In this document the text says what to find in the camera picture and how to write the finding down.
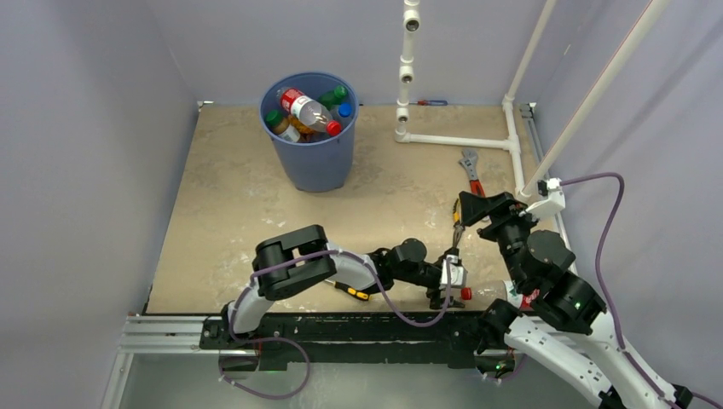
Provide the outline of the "small Pepsi bottle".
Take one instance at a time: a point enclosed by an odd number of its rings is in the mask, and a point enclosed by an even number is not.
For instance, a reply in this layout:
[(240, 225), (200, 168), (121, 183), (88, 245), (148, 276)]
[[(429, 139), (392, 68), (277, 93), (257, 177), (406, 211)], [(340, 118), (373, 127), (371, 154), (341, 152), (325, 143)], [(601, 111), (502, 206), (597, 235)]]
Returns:
[(348, 102), (335, 105), (331, 111), (333, 118), (341, 124), (342, 129), (350, 125), (353, 113), (353, 106)]

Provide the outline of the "green plastic bottle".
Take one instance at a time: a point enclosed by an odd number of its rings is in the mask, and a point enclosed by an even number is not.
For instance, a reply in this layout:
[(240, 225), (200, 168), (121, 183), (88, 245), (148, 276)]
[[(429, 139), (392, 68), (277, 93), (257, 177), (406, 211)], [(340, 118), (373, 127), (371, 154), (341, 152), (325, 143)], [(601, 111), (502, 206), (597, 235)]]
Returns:
[(343, 85), (337, 85), (333, 89), (322, 94), (318, 101), (329, 111), (335, 106), (342, 104), (349, 94), (348, 89)]

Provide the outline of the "red label clear bottle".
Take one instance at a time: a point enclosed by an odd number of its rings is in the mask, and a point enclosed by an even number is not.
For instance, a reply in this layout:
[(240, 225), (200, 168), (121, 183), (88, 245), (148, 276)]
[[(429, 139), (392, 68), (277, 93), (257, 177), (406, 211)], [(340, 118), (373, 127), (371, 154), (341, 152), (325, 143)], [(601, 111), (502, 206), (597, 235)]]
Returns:
[(326, 133), (334, 137), (344, 129), (326, 107), (297, 88), (282, 87), (278, 89), (276, 99), (283, 109), (315, 132)]

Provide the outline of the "green cap tea bottle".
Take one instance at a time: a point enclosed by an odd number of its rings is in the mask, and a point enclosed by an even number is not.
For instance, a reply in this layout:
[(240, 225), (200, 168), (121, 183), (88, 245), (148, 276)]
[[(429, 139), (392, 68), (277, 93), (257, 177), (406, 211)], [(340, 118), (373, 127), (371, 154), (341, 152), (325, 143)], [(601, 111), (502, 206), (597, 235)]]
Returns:
[(281, 111), (271, 110), (264, 115), (263, 120), (269, 130), (282, 140), (291, 143), (301, 141), (301, 134)]

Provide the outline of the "orange juice bottle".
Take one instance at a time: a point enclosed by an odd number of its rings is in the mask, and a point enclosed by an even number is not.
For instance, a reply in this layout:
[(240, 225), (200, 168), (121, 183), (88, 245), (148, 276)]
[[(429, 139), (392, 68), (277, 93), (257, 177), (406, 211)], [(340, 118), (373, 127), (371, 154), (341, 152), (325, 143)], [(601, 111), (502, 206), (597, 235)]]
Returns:
[(290, 124), (299, 132), (300, 135), (313, 135), (315, 131), (304, 125), (298, 118), (293, 115), (287, 117)]

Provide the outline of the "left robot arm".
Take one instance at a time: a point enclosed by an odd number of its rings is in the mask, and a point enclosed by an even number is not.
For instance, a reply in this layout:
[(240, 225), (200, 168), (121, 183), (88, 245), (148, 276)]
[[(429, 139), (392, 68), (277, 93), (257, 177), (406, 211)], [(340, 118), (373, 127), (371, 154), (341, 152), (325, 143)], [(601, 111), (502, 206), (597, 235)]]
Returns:
[(430, 308), (439, 314), (463, 307), (451, 294), (466, 287), (467, 271), (458, 249), (448, 249), (435, 262), (426, 257), (427, 249), (418, 239), (370, 253), (348, 251), (330, 241), (320, 225), (266, 239), (255, 248), (249, 283), (227, 306), (221, 337), (232, 348), (246, 347), (275, 302), (326, 280), (344, 290), (383, 297), (401, 281), (424, 287)]

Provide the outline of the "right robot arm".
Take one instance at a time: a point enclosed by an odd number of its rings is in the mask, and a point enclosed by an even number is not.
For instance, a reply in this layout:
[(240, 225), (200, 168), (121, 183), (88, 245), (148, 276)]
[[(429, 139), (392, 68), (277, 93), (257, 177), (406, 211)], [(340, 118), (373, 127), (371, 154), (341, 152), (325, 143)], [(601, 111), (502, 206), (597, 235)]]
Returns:
[(570, 271), (576, 259), (559, 233), (535, 229), (528, 206), (510, 193), (483, 198), (459, 195), (460, 221), (495, 242), (516, 290), (536, 292), (530, 307), (576, 348), (551, 336), (519, 308), (494, 300), (477, 322), (477, 351), (505, 345), (536, 360), (597, 408), (687, 408), (694, 394), (657, 375), (616, 327), (612, 307)]

